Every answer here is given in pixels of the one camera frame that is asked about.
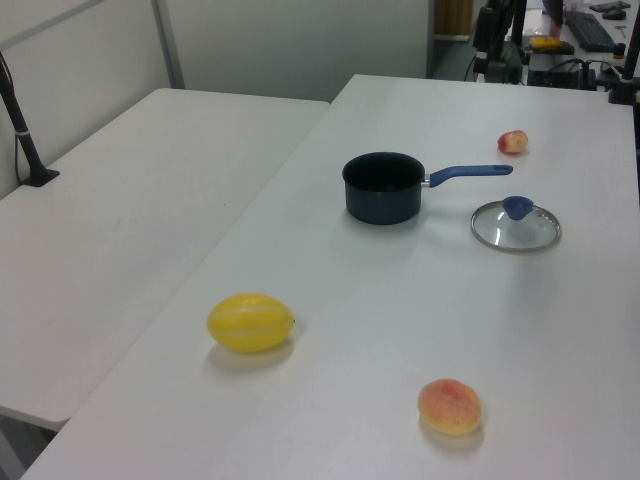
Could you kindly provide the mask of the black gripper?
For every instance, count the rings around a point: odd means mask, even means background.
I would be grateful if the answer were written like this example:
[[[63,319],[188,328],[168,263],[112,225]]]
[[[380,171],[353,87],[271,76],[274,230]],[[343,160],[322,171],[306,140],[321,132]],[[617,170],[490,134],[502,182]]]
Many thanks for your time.
[[[488,54],[498,27],[499,11],[494,7],[482,7],[476,22],[473,46],[476,49],[474,75],[485,75],[488,67]]]

